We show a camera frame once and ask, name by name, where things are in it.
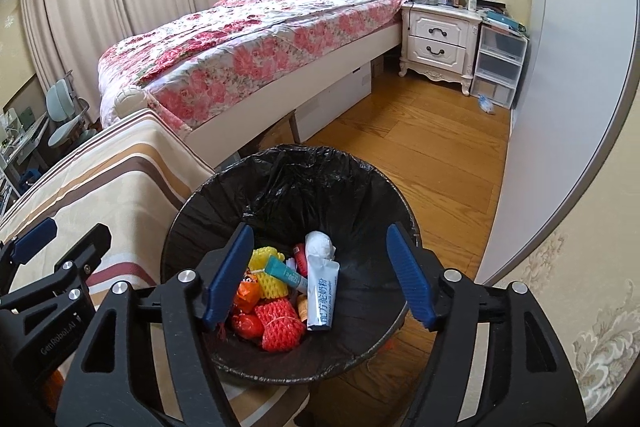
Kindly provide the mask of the orange foam fruit net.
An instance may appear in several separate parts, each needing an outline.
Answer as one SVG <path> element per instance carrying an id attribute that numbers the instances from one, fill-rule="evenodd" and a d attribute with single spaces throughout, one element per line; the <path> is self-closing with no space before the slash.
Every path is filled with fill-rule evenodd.
<path id="1" fill-rule="evenodd" d="M 286 298 L 266 301 L 255 308 L 262 322 L 262 349 L 270 353 L 288 352 L 296 348 L 306 332 L 297 312 Z"/>

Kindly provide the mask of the teal white tube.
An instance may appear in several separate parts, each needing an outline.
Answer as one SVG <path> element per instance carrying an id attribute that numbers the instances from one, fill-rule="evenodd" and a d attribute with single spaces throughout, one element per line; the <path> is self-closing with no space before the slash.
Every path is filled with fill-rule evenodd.
<path id="1" fill-rule="evenodd" d="M 268 259 L 264 271 L 270 275 L 270 277 L 274 277 L 300 293 L 307 292 L 308 282 L 306 277 L 303 277 L 303 275 L 291 269 L 285 262 L 279 260 L 277 257 L 270 257 Z"/>

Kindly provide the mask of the orange paper roll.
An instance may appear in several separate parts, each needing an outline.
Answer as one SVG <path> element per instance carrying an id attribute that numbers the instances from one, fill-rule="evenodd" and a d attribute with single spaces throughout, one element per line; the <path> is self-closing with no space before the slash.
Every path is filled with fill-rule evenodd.
<path id="1" fill-rule="evenodd" d="M 308 299 L 306 295 L 299 295 L 297 297 L 297 312 L 299 320 L 306 323 L 308 319 Z"/>

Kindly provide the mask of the red plastic bag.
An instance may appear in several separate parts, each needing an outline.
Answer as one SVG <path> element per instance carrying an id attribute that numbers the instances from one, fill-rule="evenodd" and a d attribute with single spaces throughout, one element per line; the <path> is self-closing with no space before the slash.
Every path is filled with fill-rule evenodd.
<path id="1" fill-rule="evenodd" d="M 256 340 L 264 335 L 264 324 L 255 314 L 238 313 L 231 317 L 232 329 L 243 339 Z"/>

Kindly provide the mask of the orange foil wrapper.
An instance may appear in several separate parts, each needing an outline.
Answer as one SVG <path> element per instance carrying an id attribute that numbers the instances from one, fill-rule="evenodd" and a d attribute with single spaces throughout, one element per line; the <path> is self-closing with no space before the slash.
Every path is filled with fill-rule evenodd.
<path id="1" fill-rule="evenodd" d="M 255 274 L 245 272 L 232 301 L 235 313 L 250 314 L 262 298 L 262 288 Z"/>

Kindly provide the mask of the white tissue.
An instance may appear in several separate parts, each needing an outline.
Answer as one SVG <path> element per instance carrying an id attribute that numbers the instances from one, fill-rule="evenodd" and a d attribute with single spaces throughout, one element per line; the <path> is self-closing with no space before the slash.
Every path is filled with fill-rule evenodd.
<path id="1" fill-rule="evenodd" d="M 321 231 L 312 231 L 305 236 L 306 257 L 333 260 L 336 248 L 329 236 Z"/>

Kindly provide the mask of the red cylindrical can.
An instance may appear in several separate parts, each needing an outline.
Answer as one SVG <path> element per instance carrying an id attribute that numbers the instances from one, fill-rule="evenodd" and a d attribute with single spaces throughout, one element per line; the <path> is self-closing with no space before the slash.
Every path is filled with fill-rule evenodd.
<path id="1" fill-rule="evenodd" d="M 308 277 L 308 265 L 305 253 L 305 244 L 299 243 L 293 248 L 293 258 L 296 264 L 296 270 L 303 277 Z"/>

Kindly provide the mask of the black lined trash bin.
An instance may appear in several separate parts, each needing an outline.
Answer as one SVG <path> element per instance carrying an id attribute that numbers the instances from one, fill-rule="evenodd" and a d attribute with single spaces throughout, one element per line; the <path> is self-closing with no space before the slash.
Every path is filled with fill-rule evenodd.
<path id="1" fill-rule="evenodd" d="M 401 328 L 408 307 L 386 254 L 386 230 L 399 222 L 419 244 L 420 229 L 404 195 L 374 166 L 332 147 L 282 145 L 214 174 L 171 223 L 162 280 L 224 247 L 241 222 L 253 228 L 256 246 L 285 255 L 311 231 L 329 236 L 341 265 L 333 325 L 283 353 L 234 332 L 207 333 L 217 369 L 256 383 L 309 384 L 373 357 Z"/>

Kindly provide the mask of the study desk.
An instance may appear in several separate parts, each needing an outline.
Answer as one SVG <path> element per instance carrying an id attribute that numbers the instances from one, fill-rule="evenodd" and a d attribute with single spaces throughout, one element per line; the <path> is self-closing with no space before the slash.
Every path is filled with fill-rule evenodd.
<path id="1" fill-rule="evenodd" d="M 21 173 L 17 167 L 26 164 L 35 158 L 38 167 L 47 169 L 38 152 L 38 146 L 43 138 L 44 132 L 48 130 L 50 118 L 47 114 L 41 115 L 26 131 L 11 138 L 8 145 L 1 149 L 1 170 L 3 176 L 12 185 L 14 191 L 18 191 Z"/>

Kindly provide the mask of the striped bed sheet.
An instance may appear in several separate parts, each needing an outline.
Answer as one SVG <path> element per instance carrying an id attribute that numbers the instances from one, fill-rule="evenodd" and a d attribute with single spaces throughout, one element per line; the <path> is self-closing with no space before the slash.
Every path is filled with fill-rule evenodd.
<path id="1" fill-rule="evenodd" d="M 166 283 L 160 277 L 160 257 L 168 229 L 211 174 L 150 113 L 99 133 L 50 169 L 2 220 L 4 243 L 46 218 L 58 226 L 55 239 L 18 268 L 10 291 L 51 275 L 55 263 L 98 223 L 110 229 L 112 243 L 82 291 L 96 311 L 119 281 L 136 289 Z M 179 418 L 162 325 L 152 325 L 151 336 L 162 410 Z M 36 387 L 10 385 L 1 374 L 2 424 L 57 426 L 55 413 L 75 353 Z M 238 420 L 235 426 L 289 426 L 307 403 L 305 389 L 234 383 L 213 370 Z"/>

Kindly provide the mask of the grey desk chair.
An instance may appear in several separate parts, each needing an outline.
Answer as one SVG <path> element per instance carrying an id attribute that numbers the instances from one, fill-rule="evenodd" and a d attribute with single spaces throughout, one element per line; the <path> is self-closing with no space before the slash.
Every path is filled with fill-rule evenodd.
<path id="1" fill-rule="evenodd" d="M 66 72 L 48 89 L 46 106 L 49 118 L 55 123 L 48 141 L 51 148 L 75 147 L 98 133 L 89 119 L 89 103 L 79 98 L 73 87 L 72 72 Z"/>

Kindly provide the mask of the white round bedpost knob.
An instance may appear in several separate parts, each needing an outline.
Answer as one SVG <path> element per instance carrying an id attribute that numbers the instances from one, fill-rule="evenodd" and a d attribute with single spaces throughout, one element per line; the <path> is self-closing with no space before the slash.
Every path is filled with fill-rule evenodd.
<path id="1" fill-rule="evenodd" d="M 120 119 L 126 118 L 148 107 L 149 102 L 146 93 L 139 87 L 127 86 L 119 90 L 115 96 L 114 111 Z"/>

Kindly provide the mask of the floral quilt bed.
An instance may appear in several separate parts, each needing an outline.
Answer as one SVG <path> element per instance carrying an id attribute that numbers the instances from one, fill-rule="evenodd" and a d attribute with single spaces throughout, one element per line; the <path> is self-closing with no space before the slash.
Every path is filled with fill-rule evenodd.
<path id="1" fill-rule="evenodd" d="M 398 45 L 404 0 L 220 0 L 128 37 L 98 64 L 100 118 L 117 92 L 149 107 L 215 167 L 353 70 Z"/>

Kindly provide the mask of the white underbed box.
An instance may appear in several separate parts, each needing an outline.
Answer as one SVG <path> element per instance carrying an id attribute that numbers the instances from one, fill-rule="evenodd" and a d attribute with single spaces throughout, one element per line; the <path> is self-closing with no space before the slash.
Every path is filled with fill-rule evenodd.
<path id="1" fill-rule="evenodd" d="M 297 138 L 305 142 L 371 94 L 371 64 L 366 63 L 295 109 Z"/>

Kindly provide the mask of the plastic drawer unit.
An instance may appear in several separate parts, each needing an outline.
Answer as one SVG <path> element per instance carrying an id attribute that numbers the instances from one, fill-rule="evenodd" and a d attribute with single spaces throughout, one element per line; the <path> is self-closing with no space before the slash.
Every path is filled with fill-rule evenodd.
<path id="1" fill-rule="evenodd" d="M 518 93 L 528 48 L 520 32 L 482 23 L 471 95 L 510 109 Z"/>

